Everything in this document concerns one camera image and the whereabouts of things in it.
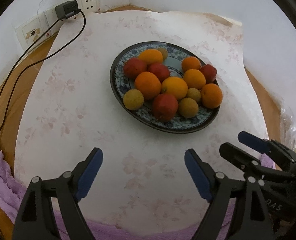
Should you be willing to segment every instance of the floral tablecloth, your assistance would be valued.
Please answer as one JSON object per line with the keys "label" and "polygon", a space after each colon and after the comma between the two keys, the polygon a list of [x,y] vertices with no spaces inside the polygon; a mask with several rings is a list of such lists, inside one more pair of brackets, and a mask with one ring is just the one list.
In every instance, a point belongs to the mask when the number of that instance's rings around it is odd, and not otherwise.
{"label": "floral tablecloth", "polygon": [[[16,143],[16,179],[27,186],[37,175],[58,177],[99,147],[103,165],[80,202],[86,218],[138,235],[200,222],[208,204],[189,176],[184,152],[194,148],[214,170],[242,179],[242,172],[219,156],[220,144],[231,142],[258,157],[238,143],[238,132],[267,138],[243,67],[242,28],[216,19],[181,12],[87,15],[82,35],[45,61],[32,87]],[[70,41],[82,24],[82,18],[65,23],[50,53]],[[217,68],[224,98],[208,127],[192,134],[161,132],[134,119],[118,103],[109,81],[112,62],[122,50],[143,41],[176,44]]]}

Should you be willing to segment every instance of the power adapter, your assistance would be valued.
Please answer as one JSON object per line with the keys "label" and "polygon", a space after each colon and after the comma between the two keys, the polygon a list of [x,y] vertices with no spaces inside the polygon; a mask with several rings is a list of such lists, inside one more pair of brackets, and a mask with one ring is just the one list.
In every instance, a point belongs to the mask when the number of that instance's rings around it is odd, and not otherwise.
{"label": "power adapter", "polygon": [[55,7],[58,19],[66,20],[79,13],[78,3],[76,0],[67,1]]}

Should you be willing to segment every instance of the blue gripper pad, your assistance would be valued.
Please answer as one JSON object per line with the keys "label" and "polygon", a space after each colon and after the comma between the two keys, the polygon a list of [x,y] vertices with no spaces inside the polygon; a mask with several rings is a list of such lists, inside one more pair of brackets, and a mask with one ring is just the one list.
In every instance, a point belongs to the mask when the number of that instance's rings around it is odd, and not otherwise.
{"label": "blue gripper pad", "polygon": [[210,202],[213,196],[210,192],[210,183],[202,168],[198,165],[197,161],[190,153],[190,150],[185,152],[185,164],[190,173],[190,176],[195,183],[199,195]]}
{"label": "blue gripper pad", "polygon": [[247,145],[251,149],[263,154],[269,152],[268,143],[246,131],[242,131],[238,134],[238,140],[244,145]]}
{"label": "blue gripper pad", "polygon": [[99,168],[103,163],[102,150],[99,148],[94,148],[85,162],[88,162],[88,165],[77,182],[78,190],[75,194],[75,198],[77,201],[80,201],[82,198],[85,198],[87,196],[95,180]]}

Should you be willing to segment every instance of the fruit plate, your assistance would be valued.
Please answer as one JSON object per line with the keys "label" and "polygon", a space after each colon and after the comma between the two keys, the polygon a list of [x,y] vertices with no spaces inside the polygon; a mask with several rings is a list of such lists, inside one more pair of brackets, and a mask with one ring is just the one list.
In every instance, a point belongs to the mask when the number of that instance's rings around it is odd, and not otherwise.
{"label": "fruit plate", "polygon": [[[196,132],[207,127],[215,119],[216,115],[218,114],[219,107],[216,109],[207,109],[203,106],[199,106],[198,114],[193,118],[185,119],[179,115],[176,115],[170,122],[163,123],[157,121],[153,116],[152,102],[145,102],[144,105],[137,111],[130,111],[124,106],[122,100],[123,96],[128,90],[135,88],[134,81],[128,79],[124,75],[124,62],[132,57],[138,57],[139,54],[146,49],[157,48],[165,48],[168,51],[168,58],[163,62],[163,64],[169,68],[170,76],[183,77],[184,74],[181,69],[182,60],[190,56],[197,57],[188,50],[171,43],[148,41],[132,45],[122,51],[116,57],[110,69],[110,85],[115,97],[123,106],[123,108],[125,108],[125,110],[133,117],[138,119],[140,122],[160,131],[182,134]],[[201,65],[205,65],[201,59],[199,60]]]}

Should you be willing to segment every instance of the black cable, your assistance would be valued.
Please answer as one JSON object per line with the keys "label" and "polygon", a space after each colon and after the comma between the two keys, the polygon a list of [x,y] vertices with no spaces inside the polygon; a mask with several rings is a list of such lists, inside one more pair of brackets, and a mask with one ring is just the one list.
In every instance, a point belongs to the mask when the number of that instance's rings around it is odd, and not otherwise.
{"label": "black cable", "polygon": [[21,75],[25,72],[25,70],[27,70],[28,68],[30,68],[30,67],[32,67],[32,66],[38,64],[38,63],[41,63],[41,62],[43,62],[43,61],[49,59],[50,57],[55,56],[57,53],[59,53],[59,52],[62,51],[64,48],[66,48],[69,44],[71,44],[75,39],[77,39],[77,38],[79,37],[79,35],[84,31],[85,26],[86,26],[86,17],[85,17],[85,15],[84,15],[84,13],[82,12],[82,10],[79,9],[79,11],[81,12],[81,14],[82,14],[82,16],[83,16],[83,18],[84,18],[84,25],[83,25],[82,29],[80,30],[80,32],[79,32],[79,33],[78,33],[78,34],[77,34],[77,35],[76,35],[76,36],[75,36],[70,42],[68,42],[66,45],[64,45],[63,47],[61,47],[61,48],[60,48],[58,51],[56,51],[55,53],[53,53],[53,54],[49,55],[48,57],[46,57],[46,58],[44,58],[44,59],[41,59],[41,60],[39,60],[39,61],[37,61],[37,62],[35,62],[35,63],[33,63],[33,64],[27,66],[26,68],[24,68],[24,69],[21,71],[21,73],[19,74],[19,76],[17,77],[17,79],[16,79],[16,81],[15,81],[15,84],[14,84],[14,86],[13,86],[13,90],[12,90],[10,96],[9,96],[9,100],[8,100],[7,107],[6,107],[6,111],[5,111],[5,115],[4,115],[4,120],[3,120],[2,125],[0,126],[0,131],[2,130],[2,128],[3,128],[4,124],[5,124],[6,117],[7,117],[8,107],[9,107],[10,100],[11,100],[11,98],[12,98],[12,95],[13,95],[13,93],[14,93],[14,90],[15,90],[16,84],[17,84],[19,78],[21,77]]}
{"label": "black cable", "polygon": [[13,70],[15,69],[15,67],[17,66],[17,64],[21,61],[21,59],[26,55],[26,53],[28,52],[28,51],[30,51],[30,49],[33,47],[33,46],[35,46],[35,44],[37,43],[37,42],[39,42],[40,41],[40,39],[41,38],[43,38],[43,36],[48,32],[48,31],[50,31],[50,29],[51,28],[53,28],[55,25],[56,25],[56,23],[58,23],[59,21],[61,21],[61,19],[58,19],[58,20],[56,20],[56,22],[52,25],[52,26],[50,26],[48,29],[47,29],[47,31],[45,31],[28,49],[26,49],[26,51],[21,55],[21,57],[17,60],[17,62],[15,63],[15,65],[12,67],[12,69],[10,70],[10,73],[8,74],[8,76],[7,76],[7,78],[6,78],[6,80],[5,80],[5,82],[4,82],[4,84],[3,84],[3,86],[2,86],[2,89],[0,90],[0,96],[2,95],[2,92],[3,92],[3,90],[4,90],[4,87],[5,87],[5,85],[6,85],[6,83],[7,83],[7,81],[8,81],[8,79],[9,79],[9,77],[10,77],[10,75],[12,74],[12,72],[13,72]]}
{"label": "black cable", "polygon": [[[35,62],[35,63],[33,63],[33,64],[31,64],[31,65],[29,65],[29,66],[27,66],[26,68],[24,68],[22,71],[21,71],[21,73],[18,75],[18,77],[17,77],[17,79],[16,79],[16,82],[15,82],[15,84],[14,84],[14,86],[13,86],[13,89],[12,89],[12,92],[11,92],[11,94],[10,94],[10,96],[9,96],[9,100],[8,100],[8,103],[7,103],[7,107],[6,107],[6,110],[5,110],[5,115],[4,115],[4,119],[3,119],[3,122],[2,122],[2,124],[1,124],[1,127],[0,127],[0,131],[2,130],[2,128],[3,128],[3,126],[4,126],[4,124],[5,124],[5,121],[6,121],[6,117],[7,117],[7,111],[8,111],[8,107],[9,107],[9,104],[10,104],[10,101],[11,101],[11,98],[12,98],[12,95],[13,95],[13,92],[14,92],[14,90],[15,90],[15,87],[16,87],[16,84],[17,84],[17,82],[18,82],[18,80],[19,80],[19,78],[20,78],[20,76],[25,72],[25,70],[27,70],[28,68],[30,68],[30,67],[32,67],[32,66],[34,66],[34,65],[36,65],[36,64],[38,64],[38,63],[41,63],[41,62],[43,62],[43,61],[45,61],[45,60],[47,60],[47,59],[49,59],[50,57],[53,57],[54,55],[56,55],[57,53],[59,53],[60,51],[62,51],[64,48],[66,48],[69,44],[71,44],[75,39],[77,39],[79,36],[80,36],[80,34],[84,31],[84,29],[85,29],[85,27],[86,27],[86,17],[85,17],[85,15],[84,15],[84,13],[79,9],[79,12],[82,14],[82,16],[83,16],[83,18],[84,18],[84,25],[83,25],[83,27],[82,27],[82,29],[80,30],[80,32],[70,41],[70,42],[68,42],[66,45],[64,45],[63,47],[61,47],[58,51],[56,51],[56,52],[54,52],[53,54],[51,54],[51,55],[49,55],[48,57],[46,57],[46,58],[44,58],[44,59],[41,59],[41,60],[39,60],[39,61],[37,61],[37,62]],[[7,81],[8,81],[8,79],[9,79],[9,77],[10,77],[10,75],[11,75],[11,73],[13,72],[13,70],[14,70],[14,68],[16,67],[16,65],[19,63],[19,61],[24,57],[24,55],[51,29],[51,28],[53,28],[54,26],[55,26],[55,24],[56,23],[58,23],[59,21],[60,21],[61,19],[58,19],[51,27],[49,27],[49,29],[47,30],[47,31],[45,31],[44,33],[43,33],[43,35],[41,35],[25,52],[24,52],[24,54],[18,59],[18,61],[15,63],[15,65],[13,66],[13,68],[11,69],[11,71],[10,71],[10,73],[9,73],[9,75],[7,76],[7,78],[6,78],[6,80],[5,80],[5,82],[4,82],[4,85],[2,86],[2,89],[0,90],[0,96],[1,96],[1,93],[3,92],[3,89],[4,89],[4,87],[5,87],[5,84],[7,83]],[[1,228],[0,228],[0,233],[1,233],[1,236],[2,236],[2,238],[3,239],[5,239],[4,238],[4,235],[3,235],[3,233],[2,233],[2,230],[1,230]]]}

